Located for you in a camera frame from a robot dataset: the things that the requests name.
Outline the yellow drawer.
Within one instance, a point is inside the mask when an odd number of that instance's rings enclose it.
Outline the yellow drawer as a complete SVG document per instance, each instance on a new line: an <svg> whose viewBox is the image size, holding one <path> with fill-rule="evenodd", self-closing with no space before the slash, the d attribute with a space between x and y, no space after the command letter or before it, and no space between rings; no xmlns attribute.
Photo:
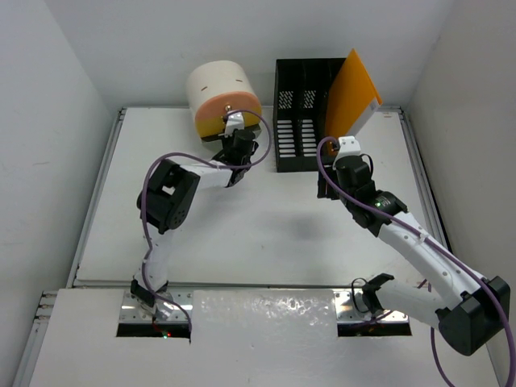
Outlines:
<svg viewBox="0 0 516 387"><path fill-rule="evenodd" d="M212 116L196 114L194 116L194 124L199 137L201 139L206 139L213 136L217 137L223 133L226 127L227 117L233 114L240 114L242 116L245 127L250 127L260 123L260 119L255 114L249 112L231 111L225 114L216 113Z"/></svg>

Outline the pink top drawer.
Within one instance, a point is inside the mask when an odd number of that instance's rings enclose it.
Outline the pink top drawer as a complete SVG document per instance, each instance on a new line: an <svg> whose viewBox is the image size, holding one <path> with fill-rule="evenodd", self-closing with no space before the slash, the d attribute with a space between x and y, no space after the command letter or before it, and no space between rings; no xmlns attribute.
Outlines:
<svg viewBox="0 0 516 387"><path fill-rule="evenodd" d="M261 103L255 94L246 91L233 91L216 95L202 102L195 110L196 114L212 116L216 113L227 113L226 108L231 110L251 110L261 114Z"/></svg>

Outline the cream round drawer cabinet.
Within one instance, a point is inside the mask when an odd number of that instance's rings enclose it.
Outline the cream round drawer cabinet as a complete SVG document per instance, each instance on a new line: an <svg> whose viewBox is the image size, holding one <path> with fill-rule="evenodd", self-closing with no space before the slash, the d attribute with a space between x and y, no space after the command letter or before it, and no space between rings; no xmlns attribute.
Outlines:
<svg viewBox="0 0 516 387"><path fill-rule="evenodd" d="M224 117L240 110L247 127L260 123L262 105L243 68L230 60L198 66L187 78L186 97L201 140L212 141L224 131Z"/></svg>

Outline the orange notebook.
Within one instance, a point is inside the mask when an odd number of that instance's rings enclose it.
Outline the orange notebook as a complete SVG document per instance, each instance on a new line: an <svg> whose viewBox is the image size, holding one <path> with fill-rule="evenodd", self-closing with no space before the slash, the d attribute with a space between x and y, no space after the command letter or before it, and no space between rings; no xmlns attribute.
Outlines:
<svg viewBox="0 0 516 387"><path fill-rule="evenodd" d="M357 135L382 103L360 55L352 49L329 89L324 134Z"/></svg>

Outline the black mesh file organizer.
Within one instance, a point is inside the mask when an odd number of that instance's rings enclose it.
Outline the black mesh file organizer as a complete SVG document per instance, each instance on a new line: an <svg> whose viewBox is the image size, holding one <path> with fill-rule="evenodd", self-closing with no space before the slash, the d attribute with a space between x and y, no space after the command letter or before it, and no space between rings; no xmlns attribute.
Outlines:
<svg viewBox="0 0 516 387"><path fill-rule="evenodd" d="M276 170L313 172L329 89L344 58L276 60L273 130Z"/></svg>

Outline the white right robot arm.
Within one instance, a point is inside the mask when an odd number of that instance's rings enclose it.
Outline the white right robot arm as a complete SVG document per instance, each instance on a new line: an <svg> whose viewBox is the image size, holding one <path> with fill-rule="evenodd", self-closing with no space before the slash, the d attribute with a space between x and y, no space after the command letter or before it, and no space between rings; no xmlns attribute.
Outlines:
<svg viewBox="0 0 516 387"><path fill-rule="evenodd" d="M341 201L358 226L398 252L435 287L434 293L424 293L392 274L380 273L366 280L352 298L361 314L408 314L437 330L464 356L500 331L514 348L510 286L500 277L488 279L475 272L428 235L401 199L376 187L361 155L343 156L328 166L319 163L318 196Z"/></svg>

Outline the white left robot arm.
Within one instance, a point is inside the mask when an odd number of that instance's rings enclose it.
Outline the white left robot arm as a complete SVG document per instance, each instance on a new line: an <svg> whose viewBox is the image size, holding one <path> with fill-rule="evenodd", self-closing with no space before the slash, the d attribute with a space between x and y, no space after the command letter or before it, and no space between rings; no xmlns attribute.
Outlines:
<svg viewBox="0 0 516 387"><path fill-rule="evenodd" d="M168 259L173 231L186 220L197 192L211 188L229 188L242 180L250 169L251 157L258 148L251 129L238 129L222 140L223 148L209 160L196 159L181 165L176 152L155 161L137 198L149 251L131 282L131 294L149 309L164 299L168 286Z"/></svg>

